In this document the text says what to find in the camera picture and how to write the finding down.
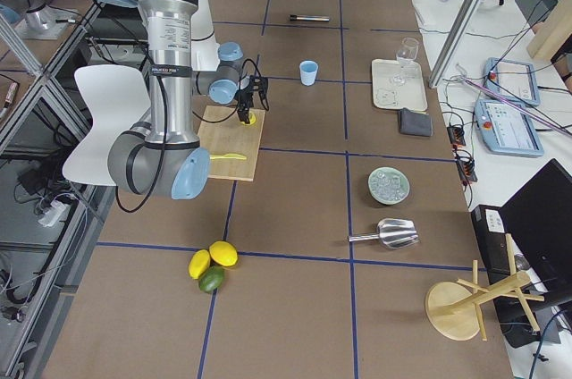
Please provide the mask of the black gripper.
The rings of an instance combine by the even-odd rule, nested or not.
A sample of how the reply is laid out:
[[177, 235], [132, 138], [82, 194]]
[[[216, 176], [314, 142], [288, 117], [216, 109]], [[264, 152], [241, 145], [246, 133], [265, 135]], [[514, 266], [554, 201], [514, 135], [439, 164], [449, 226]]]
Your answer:
[[264, 76], [247, 76], [241, 84], [245, 87], [237, 91], [237, 110], [241, 122], [250, 124], [249, 109], [254, 105], [254, 94], [259, 95], [262, 107], [268, 110], [268, 78]]

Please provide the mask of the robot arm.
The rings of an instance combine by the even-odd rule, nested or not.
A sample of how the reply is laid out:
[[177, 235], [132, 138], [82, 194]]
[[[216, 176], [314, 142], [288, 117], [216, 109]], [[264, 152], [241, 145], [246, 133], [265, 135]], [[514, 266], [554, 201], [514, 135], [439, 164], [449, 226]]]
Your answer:
[[237, 43], [216, 42], [208, 0], [95, 1], [139, 11], [150, 74], [112, 64], [75, 72], [93, 122], [65, 162], [64, 177], [141, 196], [196, 197], [211, 157], [194, 131], [191, 99], [235, 104], [247, 122], [266, 79], [245, 73]]

